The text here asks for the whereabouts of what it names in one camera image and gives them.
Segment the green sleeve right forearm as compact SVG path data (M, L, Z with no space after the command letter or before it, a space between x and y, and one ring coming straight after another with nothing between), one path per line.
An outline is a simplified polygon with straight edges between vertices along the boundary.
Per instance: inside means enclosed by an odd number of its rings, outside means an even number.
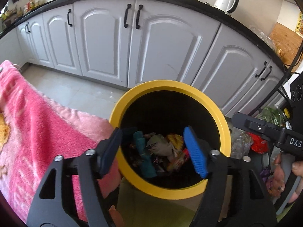
M294 203L288 203L286 205L286 207L283 209L283 211L276 216L277 217L277 222L280 222L281 219L284 218L284 216L288 213L288 211L290 211L292 205L294 205Z

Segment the right hand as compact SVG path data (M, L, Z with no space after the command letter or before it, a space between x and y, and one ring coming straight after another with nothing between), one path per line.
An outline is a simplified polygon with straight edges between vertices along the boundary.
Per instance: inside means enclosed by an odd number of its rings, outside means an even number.
M302 161L286 153L280 153L274 165L272 202L278 202L278 199L283 196L288 203L293 203L302 192Z

